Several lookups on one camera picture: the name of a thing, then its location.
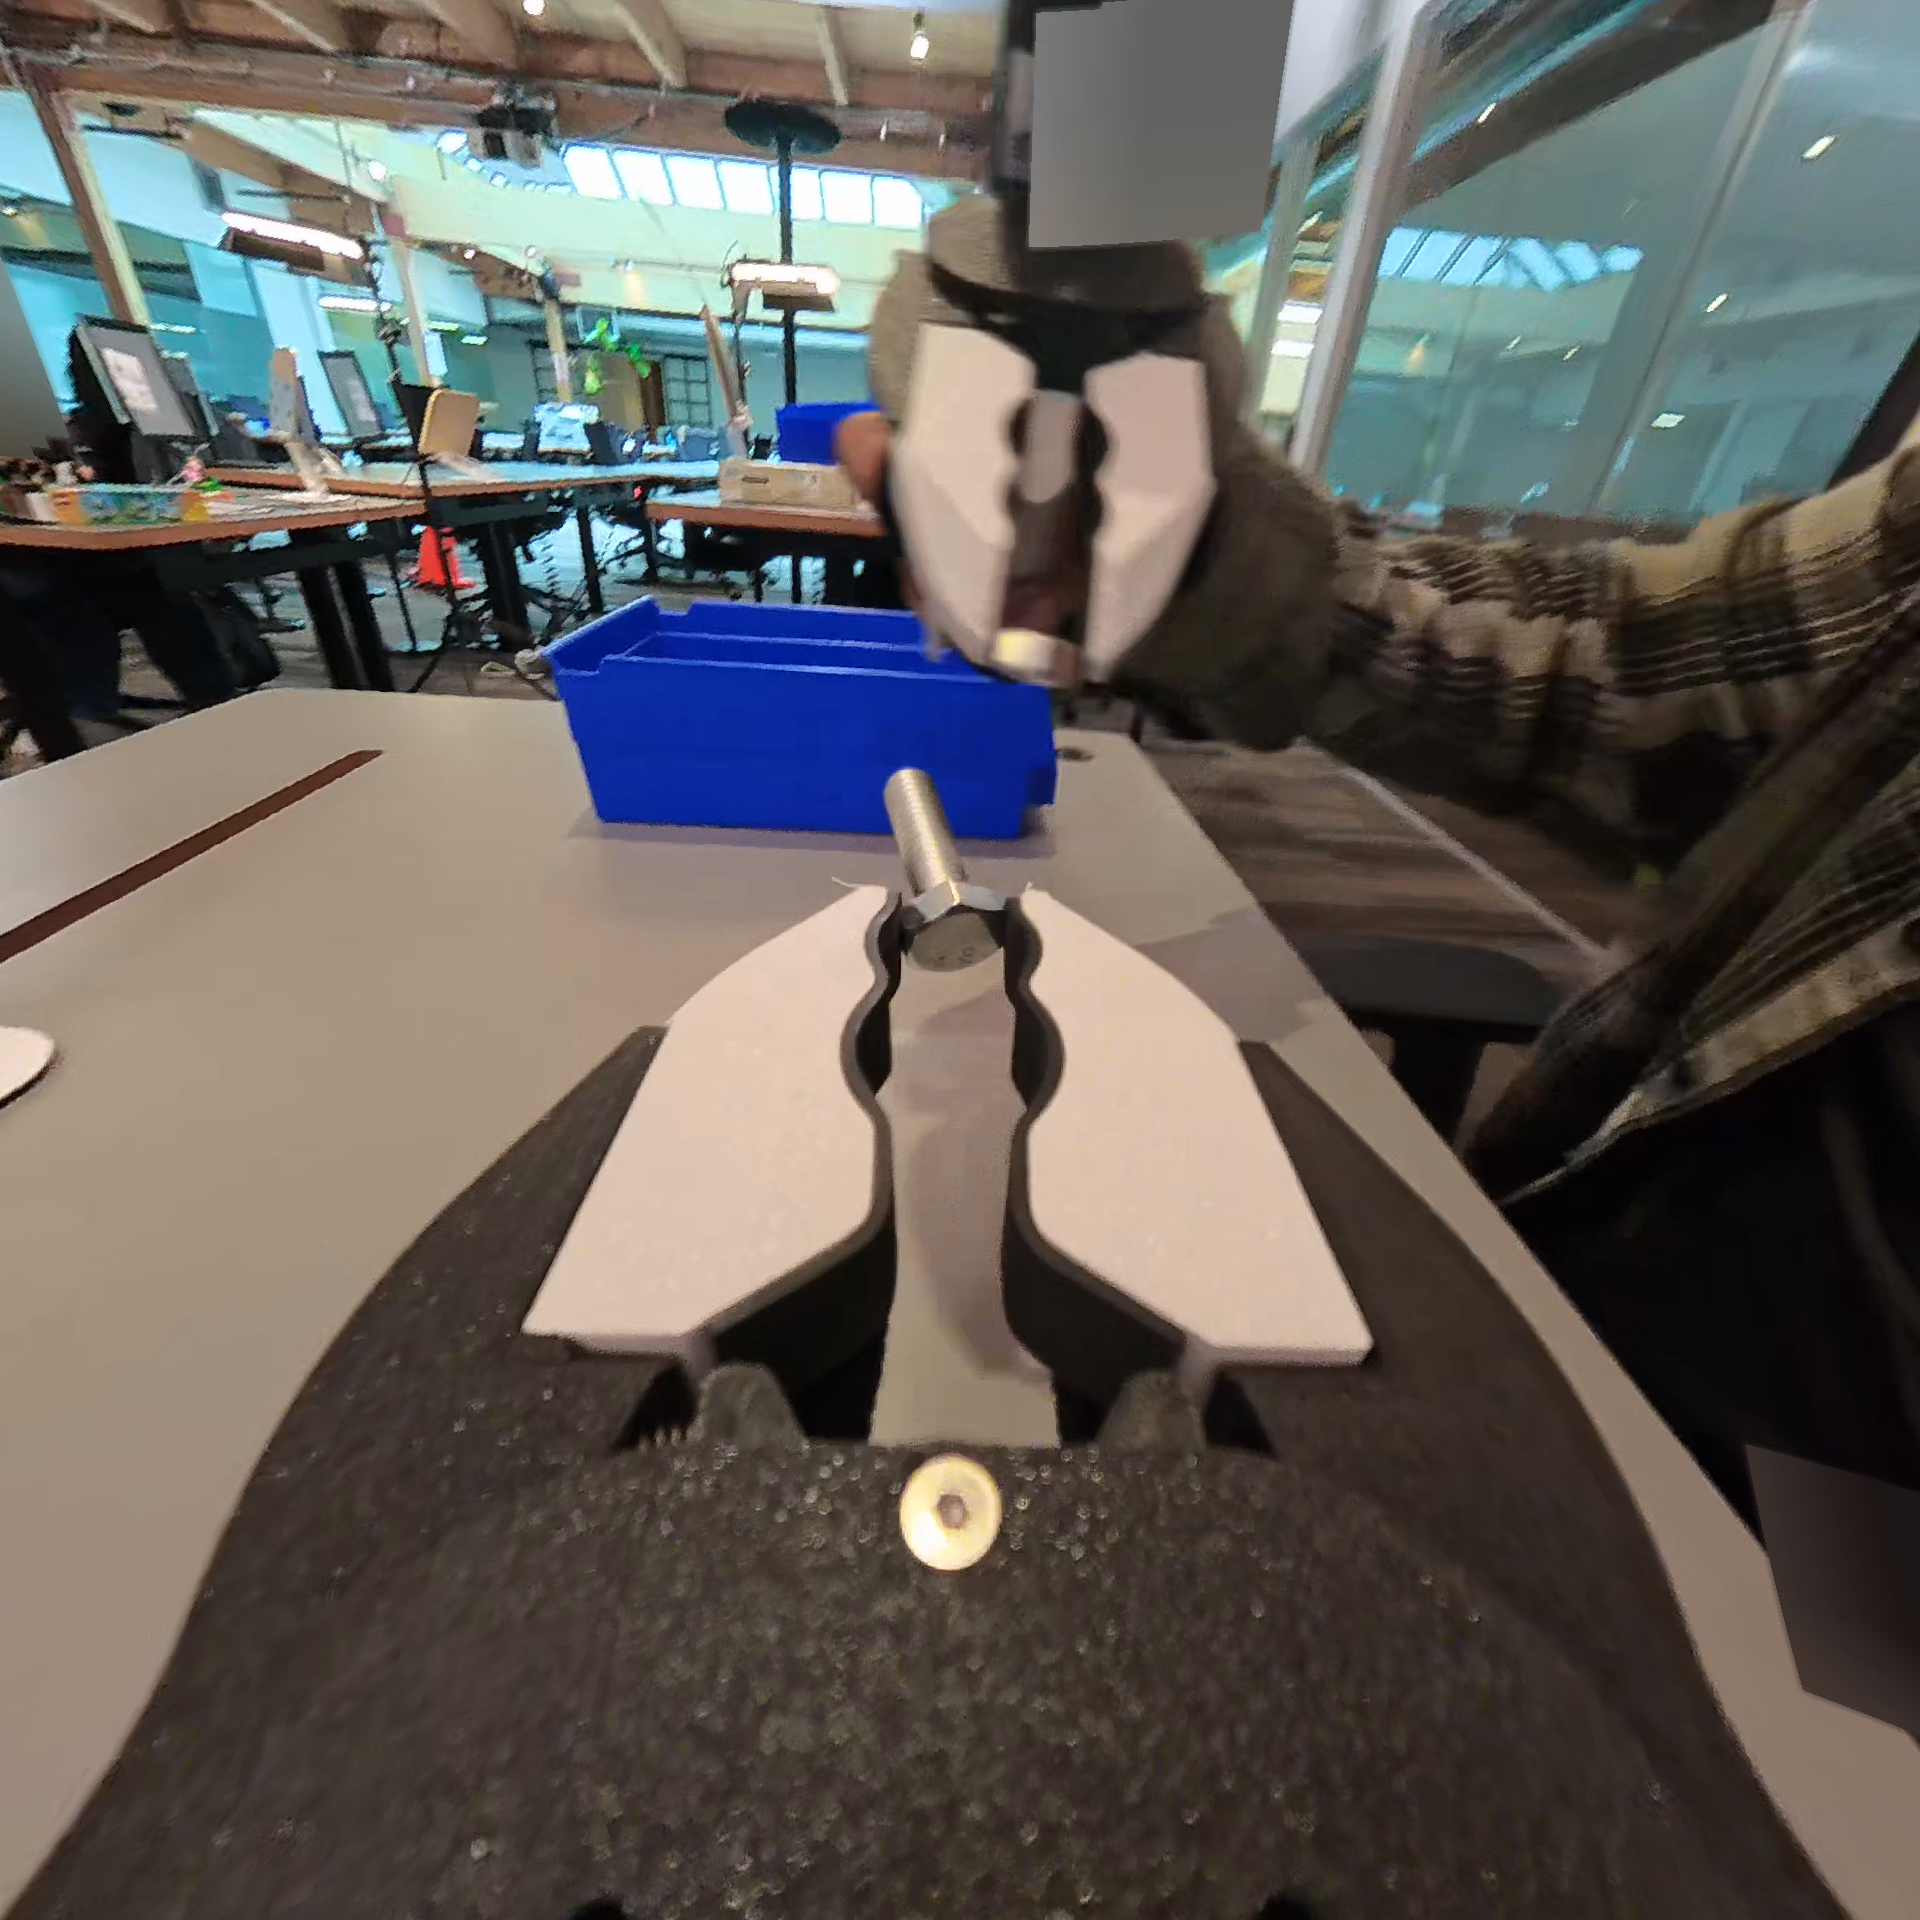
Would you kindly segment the dark grey chair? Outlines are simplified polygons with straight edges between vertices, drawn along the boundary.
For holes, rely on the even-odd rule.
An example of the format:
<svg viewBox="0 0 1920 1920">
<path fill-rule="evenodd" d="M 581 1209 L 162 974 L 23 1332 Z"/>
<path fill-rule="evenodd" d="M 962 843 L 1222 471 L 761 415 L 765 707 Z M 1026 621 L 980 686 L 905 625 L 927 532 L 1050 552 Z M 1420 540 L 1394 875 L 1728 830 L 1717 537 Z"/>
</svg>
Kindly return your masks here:
<svg viewBox="0 0 1920 1920">
<path fill-rule="evenodd" d="M 1313 975 L 1372 943 L 1500 952 L 1496 987 L 1535 975 L 1543 1019 L 1597 968 L 1631 917 L 1624 871 L 1525 819 L 1484 819 L 1365 775 L 1317 748 L 1145 751 Z"/>
</svg>

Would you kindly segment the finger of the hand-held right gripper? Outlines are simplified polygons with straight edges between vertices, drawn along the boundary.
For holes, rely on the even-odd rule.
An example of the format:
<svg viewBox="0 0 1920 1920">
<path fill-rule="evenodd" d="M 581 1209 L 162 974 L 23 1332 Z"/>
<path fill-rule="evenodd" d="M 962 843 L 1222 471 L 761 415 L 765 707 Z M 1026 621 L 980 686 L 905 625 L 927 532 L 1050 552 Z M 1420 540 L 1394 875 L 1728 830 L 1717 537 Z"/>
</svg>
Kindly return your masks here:
<svg viewBox="0 0 1920 1920">
<path fill-rule="evenodd" d="M 1125 356 L 1087 372 L 1084 400 L 1103 441 L 1084 677 L 1110 680 L 1182 588 L 1213 509 L 1208 381 L 1191 356 Z"/>
<path fill-rule="evenodd" d="M 1038 391 L 1016 347 L 922 324 L 888 455 L 887 499 L 930 629 L 991 660 L 1012 579 L 1016 423 Z"/>
</svg>

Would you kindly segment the person's torso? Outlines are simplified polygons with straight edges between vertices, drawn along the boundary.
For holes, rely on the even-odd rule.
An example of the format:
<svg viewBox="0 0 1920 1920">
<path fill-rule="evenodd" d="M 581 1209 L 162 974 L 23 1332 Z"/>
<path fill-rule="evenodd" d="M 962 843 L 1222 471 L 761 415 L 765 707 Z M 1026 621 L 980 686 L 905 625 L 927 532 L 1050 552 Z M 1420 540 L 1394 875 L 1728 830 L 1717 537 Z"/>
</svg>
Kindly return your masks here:
<svg viewBox="0 0 1920 1920">
<path fill-rule="evenodd" d="M 1543 1032 L 1469 1167 L 1728 1505 L 1914 1489 L 1914 597 Z"/>
</svg>

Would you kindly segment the colourful toy box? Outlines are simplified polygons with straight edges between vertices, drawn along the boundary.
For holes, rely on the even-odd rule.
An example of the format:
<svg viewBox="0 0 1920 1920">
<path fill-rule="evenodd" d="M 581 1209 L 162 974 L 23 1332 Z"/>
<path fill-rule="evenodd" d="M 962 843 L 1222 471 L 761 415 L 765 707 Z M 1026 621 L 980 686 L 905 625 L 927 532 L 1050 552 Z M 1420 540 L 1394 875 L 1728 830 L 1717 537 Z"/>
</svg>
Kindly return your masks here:
<svg viewBox="0 0 1920 1920">
<path fill-rule="evenodd" d="M 78 483 L 44 486 L 33 515 L 72 529 L 205 523 L 208 493 L 198 486 L 132 486 Z"/>
</svg>

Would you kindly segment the cardboard box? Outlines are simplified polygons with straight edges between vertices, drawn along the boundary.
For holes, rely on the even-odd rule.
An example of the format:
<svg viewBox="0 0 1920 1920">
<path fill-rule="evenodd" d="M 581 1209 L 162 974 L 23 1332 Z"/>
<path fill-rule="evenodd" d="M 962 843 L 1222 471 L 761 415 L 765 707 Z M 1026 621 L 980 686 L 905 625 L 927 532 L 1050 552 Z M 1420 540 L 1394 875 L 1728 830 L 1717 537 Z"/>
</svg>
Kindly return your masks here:
<svg viewBox="0 0 1920 1920">
<path fill-rule="evenodd" d="M 717 467 L 717 493 L 735 508 L 790 512 L 856 512 L 861 493 L 839 463 L 759 462 L 729 455 Z"/>
</svg>

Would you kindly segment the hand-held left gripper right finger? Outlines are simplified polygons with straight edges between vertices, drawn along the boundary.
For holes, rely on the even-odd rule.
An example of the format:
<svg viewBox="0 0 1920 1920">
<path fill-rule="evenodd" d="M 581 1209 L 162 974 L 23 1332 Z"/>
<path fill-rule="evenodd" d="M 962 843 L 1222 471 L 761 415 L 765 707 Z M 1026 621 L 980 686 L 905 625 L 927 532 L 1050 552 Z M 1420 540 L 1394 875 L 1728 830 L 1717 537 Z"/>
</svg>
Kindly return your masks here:
<svg viewBox="0 0 1920 1920">
<path fill-rule="evenodd" d="M 1143 1365 L 1359 1365 L 1350 1284 L 1229 1023 L 1157 959 L 1028 888 L 1039 1031 L 1016 1169 L 1042 1257 Z"/>
</svg>

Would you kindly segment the silver hex bolt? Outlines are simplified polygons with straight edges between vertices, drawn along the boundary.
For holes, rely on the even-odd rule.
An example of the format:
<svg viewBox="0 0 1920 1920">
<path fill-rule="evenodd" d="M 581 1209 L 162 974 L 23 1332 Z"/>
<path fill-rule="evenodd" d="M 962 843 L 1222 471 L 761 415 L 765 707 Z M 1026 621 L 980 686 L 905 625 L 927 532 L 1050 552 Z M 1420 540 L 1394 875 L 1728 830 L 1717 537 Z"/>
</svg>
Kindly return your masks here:
<svg viewBox="0 0 1920 1920">
<path fill-rule="evenodd" d="M 936 784 L 901 767 L 881 788 L 903 871 L 903 948 L 925 971 L 962 971 L 990 959 L 1002 940 L 1007 900 L 972 878 Z"/>
</svg>

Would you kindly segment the long wooden desk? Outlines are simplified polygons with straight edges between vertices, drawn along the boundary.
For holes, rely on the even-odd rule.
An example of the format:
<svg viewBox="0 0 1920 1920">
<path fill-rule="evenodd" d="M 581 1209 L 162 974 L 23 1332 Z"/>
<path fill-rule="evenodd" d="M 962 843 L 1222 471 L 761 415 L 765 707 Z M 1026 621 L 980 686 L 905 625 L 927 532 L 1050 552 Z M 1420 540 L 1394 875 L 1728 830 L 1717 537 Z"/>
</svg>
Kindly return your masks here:
<svg viewBox="0 0 1920 1920">
<path fill-rule="evenodd" d="M 591 545 L 599 496 L 628 508 L 655 488 L 705 488 L 717 462 L 702 463 L 481 463 L 474 478 L 394 478 L 351 471 L 333 492 L 229 486 L 204 518 L 152 523 L 5 520 L 5 560 L 78 561 L 88 582 L 143 568 L 162 593 L 204 592 L 288 574 L 297 581 L 327 669 L 338 689 L 393 689 L 388 645 L 368 600 L 370 560 L 394 560 L 413 529 L 478 537 L 492 620 L 505 641 L 525 645 L 530 621 L 508 529 L 562 509 L 582 545 L 591 617 L 606 609 Z"/>
</svg>

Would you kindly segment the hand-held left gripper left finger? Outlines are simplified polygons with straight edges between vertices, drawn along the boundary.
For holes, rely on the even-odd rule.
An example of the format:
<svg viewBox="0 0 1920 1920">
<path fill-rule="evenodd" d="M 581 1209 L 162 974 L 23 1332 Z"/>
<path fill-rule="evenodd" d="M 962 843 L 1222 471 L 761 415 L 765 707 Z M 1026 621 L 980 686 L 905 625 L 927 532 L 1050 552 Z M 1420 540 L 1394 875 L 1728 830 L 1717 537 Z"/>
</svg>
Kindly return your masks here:
<svg viewBox="0 0 1920 1920">
<path fill-rule="evenodd" d="M 896 894 L 853 884 L 669 1017 L 520 1318 L 586 1352 L 708 1365 L 854 1246 L 890 1191 L 854 1038 Z"/>
</svg>

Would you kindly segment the black monitor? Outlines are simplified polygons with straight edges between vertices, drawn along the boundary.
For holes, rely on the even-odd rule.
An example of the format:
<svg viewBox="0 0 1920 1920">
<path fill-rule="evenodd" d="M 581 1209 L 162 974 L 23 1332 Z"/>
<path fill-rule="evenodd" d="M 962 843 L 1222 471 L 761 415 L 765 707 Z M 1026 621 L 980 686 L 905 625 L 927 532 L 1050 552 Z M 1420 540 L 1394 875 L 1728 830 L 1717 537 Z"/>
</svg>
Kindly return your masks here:
<svg viewBox="0 0 1920 1920">
<path fill-rule="evenodd" d="M 205 439 L 204 417 L 143 327 L 72 319 L 65 358 L 80 408 L 152 441 Z"/>
</svg>

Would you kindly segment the person's right forearm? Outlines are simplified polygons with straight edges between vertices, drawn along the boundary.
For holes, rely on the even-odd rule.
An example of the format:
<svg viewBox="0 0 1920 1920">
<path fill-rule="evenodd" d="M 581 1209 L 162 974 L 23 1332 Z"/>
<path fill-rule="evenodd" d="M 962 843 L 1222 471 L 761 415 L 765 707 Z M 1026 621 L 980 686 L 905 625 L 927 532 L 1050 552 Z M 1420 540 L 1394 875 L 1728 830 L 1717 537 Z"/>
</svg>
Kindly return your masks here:
<svg viewBox="0 0 1920 1920">
<path fill-rule="evenodd" d="M 1914 446 L 1666 543 L 1390 535 L 1234 420 L 1213 523 L 1114 688 L 1476 809 L 1679 856 L 1914 590 Z"/>
</svg>

